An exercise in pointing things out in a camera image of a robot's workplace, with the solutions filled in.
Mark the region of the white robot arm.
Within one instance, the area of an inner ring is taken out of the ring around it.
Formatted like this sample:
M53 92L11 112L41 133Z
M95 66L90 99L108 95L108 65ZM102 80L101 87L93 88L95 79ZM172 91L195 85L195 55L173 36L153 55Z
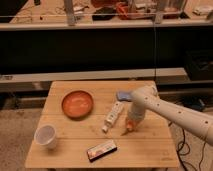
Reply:
M129 131L133 131L150 110L213 146L213 116L160 99L155 86L134 90L131 100L126 122Z

